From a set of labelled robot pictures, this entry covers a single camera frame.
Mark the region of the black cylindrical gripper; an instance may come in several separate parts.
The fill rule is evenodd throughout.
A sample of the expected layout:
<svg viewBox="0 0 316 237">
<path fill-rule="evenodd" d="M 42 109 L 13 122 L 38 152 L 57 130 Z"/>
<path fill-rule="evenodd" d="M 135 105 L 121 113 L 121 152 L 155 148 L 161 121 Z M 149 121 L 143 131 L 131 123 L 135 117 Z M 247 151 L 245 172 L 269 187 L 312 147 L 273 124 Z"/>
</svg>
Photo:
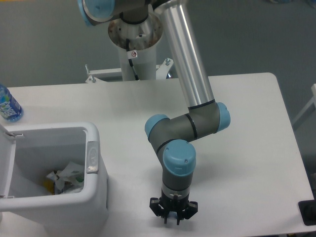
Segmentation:
<svg viewBox="0 0 316 237">
<path fill-rule="evenodd" d="M 152 212 L 167 223 L 170 212 L 177 213 L 177 225 L 182 220 L 189 220 L 198 212 L 198 203 L 189 201 L 190 190 L 182 190 L 177 193 L 166 194 L 161 192 L 161 197 L 150 198 L 149 207 Z"/>
</svg>

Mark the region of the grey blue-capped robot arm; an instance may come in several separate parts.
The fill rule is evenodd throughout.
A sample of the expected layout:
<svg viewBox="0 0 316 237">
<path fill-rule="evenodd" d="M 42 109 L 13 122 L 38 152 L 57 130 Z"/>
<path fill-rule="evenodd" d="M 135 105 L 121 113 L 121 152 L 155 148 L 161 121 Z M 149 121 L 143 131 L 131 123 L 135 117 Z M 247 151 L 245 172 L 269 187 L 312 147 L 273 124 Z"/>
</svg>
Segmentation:
<svg viewBox="0 0 316 237">
<path fill-rule="evenodd" d="M 79 0 L 86 25 L 108 24 L 124 81 L 158 79 L 157 44 L 166 38 L 187 111 L 173 118 L 151 116 L 145 134 L 162 168 L 159 197 L 149 207 L 167 221 L 188 220 L 198 212 L 190 200 L 197 153 L 192 142 L 226 129 L 231 122 L 225 104 L 217 102 L 192 30 L 186 0 Z"/>
</svg>

